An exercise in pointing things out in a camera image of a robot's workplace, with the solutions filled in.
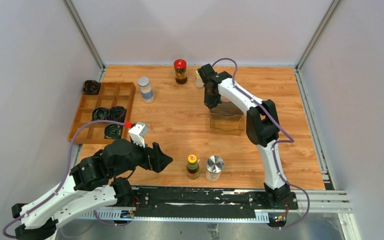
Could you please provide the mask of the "yellow lid spice bottle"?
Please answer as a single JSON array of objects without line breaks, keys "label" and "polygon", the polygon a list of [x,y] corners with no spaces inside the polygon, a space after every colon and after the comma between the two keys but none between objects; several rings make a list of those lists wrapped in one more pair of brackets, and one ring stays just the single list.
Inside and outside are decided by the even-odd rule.
[{"label": "yellow lid spice bottle", "polygon": [[195,82],[194,85],[198,89],[203,89],[205,87],[205,84],[203,83],[203,80],[199,74],[199,69],[197,68],[195,70]]}]

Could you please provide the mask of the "clear plastic organizer bin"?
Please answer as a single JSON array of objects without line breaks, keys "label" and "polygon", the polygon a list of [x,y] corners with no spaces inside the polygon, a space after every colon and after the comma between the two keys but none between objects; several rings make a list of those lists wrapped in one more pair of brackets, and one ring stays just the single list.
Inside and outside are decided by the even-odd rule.
[{"label": "clear plastic organizer bin", "polygon": [[222,98],[220,104],[209,110],[210,133],[240,136],[245,128],[244,113],[230,100]]}]

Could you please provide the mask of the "red lid sauce jar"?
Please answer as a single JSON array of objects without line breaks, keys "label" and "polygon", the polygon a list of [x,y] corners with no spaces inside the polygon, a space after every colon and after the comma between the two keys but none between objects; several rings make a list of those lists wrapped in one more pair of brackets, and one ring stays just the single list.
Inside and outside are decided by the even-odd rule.
[{"label": "red lid sauce jar", "polygon": [[175,81],[179,85],[184,85],[188,80],[186,74],[187,62],[184,59],[176,59],[173,63],[173,67],[175,70]]}]

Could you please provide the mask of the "silver lid blue bottle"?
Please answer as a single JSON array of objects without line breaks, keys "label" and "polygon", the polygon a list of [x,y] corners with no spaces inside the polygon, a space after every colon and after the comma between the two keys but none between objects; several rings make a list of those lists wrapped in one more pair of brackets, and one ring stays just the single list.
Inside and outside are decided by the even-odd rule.
[{"label": "silver lid blue bottle", "polygon": [[150,104],[155,100],[151,81],[148,77],[142,76],[137,80],[142,99],[145,103]]}]

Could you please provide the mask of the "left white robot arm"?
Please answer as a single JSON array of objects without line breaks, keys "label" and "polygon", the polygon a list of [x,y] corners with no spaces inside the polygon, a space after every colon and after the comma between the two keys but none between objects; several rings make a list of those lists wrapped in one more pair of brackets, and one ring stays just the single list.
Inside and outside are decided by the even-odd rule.
[{"label": "left white robot arm", "polygon": [[82,214],[116,204],[133,206],[139,200],[128,178],[121,174],[134,172],[136,167],[160,173],[172,161],[156,142],[152,147],[142,147],[133,141],[116,139],[82,159],[48,196],[29,204],[15,204],[11,209],[13,217],[21,220],[15,238],[45,240]]}]

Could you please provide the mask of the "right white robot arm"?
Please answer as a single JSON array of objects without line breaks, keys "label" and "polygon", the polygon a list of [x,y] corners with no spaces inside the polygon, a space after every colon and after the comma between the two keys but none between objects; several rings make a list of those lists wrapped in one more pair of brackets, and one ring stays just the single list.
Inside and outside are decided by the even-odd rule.
[{"label": "right white robot arm", "polygon": [[279,157],[280,124],[275,103],[254,96],[228,72],[217,73],[211,64],[200,67],[197,72],[205,88],[204,104],[209,109],[226,98],[246,116],[246,135],[257,147],[264,169],[263,201],[272,209],[291,208],[294,195]]}]

